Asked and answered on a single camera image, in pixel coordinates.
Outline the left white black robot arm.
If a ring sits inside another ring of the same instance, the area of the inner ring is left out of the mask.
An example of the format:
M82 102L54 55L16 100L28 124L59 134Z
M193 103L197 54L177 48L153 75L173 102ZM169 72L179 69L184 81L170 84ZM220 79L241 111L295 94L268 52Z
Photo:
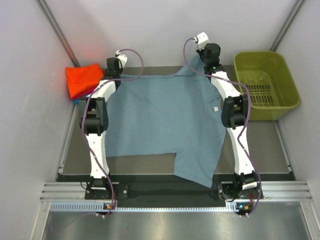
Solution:
M106 59L106 71L93 92L79 102L79 121L82 137L88 146L91 162L87 182L87 200L114 200L115 191L107 164L105 137L109 126L107 101L120 86L126 60L119 56Z

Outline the grey blue t shirt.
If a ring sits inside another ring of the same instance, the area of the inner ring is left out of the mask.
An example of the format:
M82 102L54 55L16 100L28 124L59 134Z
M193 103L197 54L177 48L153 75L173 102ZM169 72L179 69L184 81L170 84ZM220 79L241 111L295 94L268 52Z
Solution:
M226 136L221 96L199 56L170 75L123 74L107 101L108 157L176 155L174 175L213 184Z

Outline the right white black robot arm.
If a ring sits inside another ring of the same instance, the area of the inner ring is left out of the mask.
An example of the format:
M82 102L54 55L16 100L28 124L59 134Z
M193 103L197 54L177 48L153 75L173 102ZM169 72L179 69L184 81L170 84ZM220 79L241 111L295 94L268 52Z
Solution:
M240 93L229 80L220 64L221 48L216 43L198 45L197 53L204 63L204 74L222 97L221 121L231 139L234 155L234 180L229 190L222 189L221 196L231 200L249 198L252 201L262 197L261 178L249 153L247 126L251 113L251 98Z

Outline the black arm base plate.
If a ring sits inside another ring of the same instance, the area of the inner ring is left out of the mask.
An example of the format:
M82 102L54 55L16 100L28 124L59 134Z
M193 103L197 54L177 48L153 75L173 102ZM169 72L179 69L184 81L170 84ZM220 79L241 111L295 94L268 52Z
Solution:
M91 187L85 195L87 199L102 199L103 194L114 192L116 200L128 200L137 197L152 196L160 197L209 197L215 201L236 199L256 199L262 197L260 187L241 190L236 185L227 183L218 183L208 188L197 183L182 182L136 182L136 183L115 183L113 187L108 186L99 193L98 189Z

